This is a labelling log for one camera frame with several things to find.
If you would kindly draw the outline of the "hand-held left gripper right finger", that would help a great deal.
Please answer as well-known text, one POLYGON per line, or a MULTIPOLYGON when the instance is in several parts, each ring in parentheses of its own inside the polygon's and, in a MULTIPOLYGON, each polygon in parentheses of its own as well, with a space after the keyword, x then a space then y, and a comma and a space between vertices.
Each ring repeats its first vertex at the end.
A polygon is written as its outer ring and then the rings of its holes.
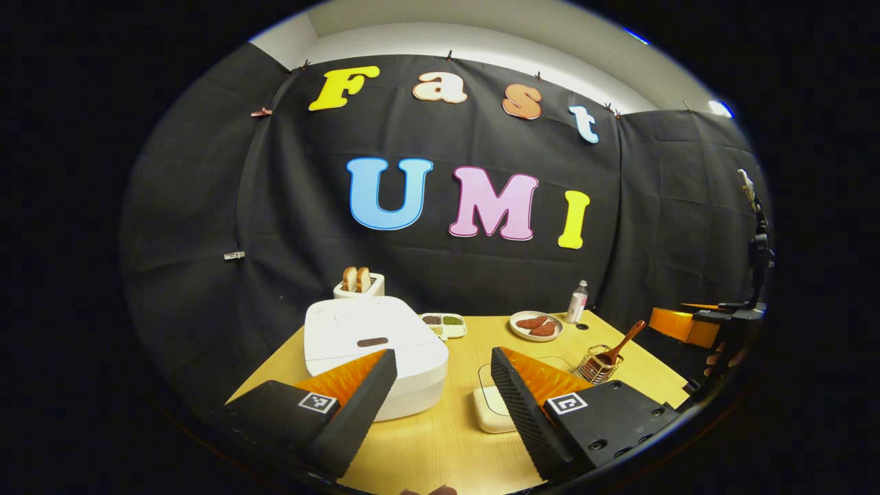
POLYGON ((503 346, 492 349, 490 372, 538 475, 550 482, 622 457, 680 416, 622 380, 591 384, 503 346))

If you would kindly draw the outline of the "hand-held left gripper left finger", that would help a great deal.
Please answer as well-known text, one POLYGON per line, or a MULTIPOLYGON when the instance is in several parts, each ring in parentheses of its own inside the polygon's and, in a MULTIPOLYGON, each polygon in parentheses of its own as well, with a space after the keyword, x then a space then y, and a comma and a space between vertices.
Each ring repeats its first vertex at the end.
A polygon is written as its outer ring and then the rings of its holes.
POLYGON ((295 385, 266 380, 224 405, 239 441, 277 467, 336 480, 354 460, 398 376, 379 350, 295 385))

